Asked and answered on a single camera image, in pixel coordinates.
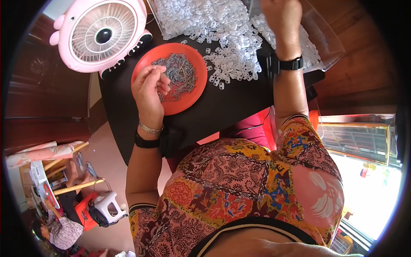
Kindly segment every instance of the fan grille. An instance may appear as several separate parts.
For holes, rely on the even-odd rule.
[[[136,30],[134,11],[121,3],[105,3],[87,12],[72,33],[73,54],[84,62],[99,62],[116,55]]]

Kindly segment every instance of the silver bracelet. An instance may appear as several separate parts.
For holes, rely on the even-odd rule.
[[[155,129],[147,127],[146,125],[141,123],[141,121],[139,121],[139,127],[141,127],[144,131],[147,131],[149,133],[157,134],[157,133],[160,133],[161,131],[163,131],[164,124],[163,124],[163,127],[160,130],[155,130]]]

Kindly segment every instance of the red chair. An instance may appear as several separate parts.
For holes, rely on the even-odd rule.
[[[90,230],[94,228],[97,223],[90,217],[90,214],[88,213],[88,202],[90,200],[94,200],[98,196],[97,192],[92,193],[91,195],[88,195],[86,198],[84,198],[76,207],[76,212],[77,215],[80,218],[81,223],[83,224],[84,231]]]

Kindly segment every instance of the dark table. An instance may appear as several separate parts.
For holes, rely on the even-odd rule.
[[[197,49],[202,56],[206,55],[206,48],[211,48],[213,51],[220,46],[218,42],[199,44],[184,35],[164,41],[155,21],[148,24],[146,28],[153,35],[150,44],[140,48],[133,56],[127,56],[125,63],[110,72],[108,78],[104,80],[100,78],[100,89],[107,118],[126,164],[133,150],[134,136],[139,123],[136,103],[131,93],[131,75],[139,59],[158,45],[181,42],[185,39],[188,45]],[[322,71],[304,74],[305,86],[315,84],[324,79],[324,76]],[[263,73],[259,73],[258,80],[231,80],[230,84],[225,85],[224,90],[220,90],[219,87],[207,81],[204,92],[197,102],[181,113],[165,116],[164,125],[183,131],[183,139],[179,148],[184,148],[271,105],[273,105],[272,84],[263,76]]]

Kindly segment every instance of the floral dress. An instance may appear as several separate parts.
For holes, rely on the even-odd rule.
[[[270,153],[246,139],[219,139],[187,155],[157,206],[130,207],[136,254],[203,256],[221,233],[250,227],[329,247],[344,205],[340,173],[306,116],[281,131]]]

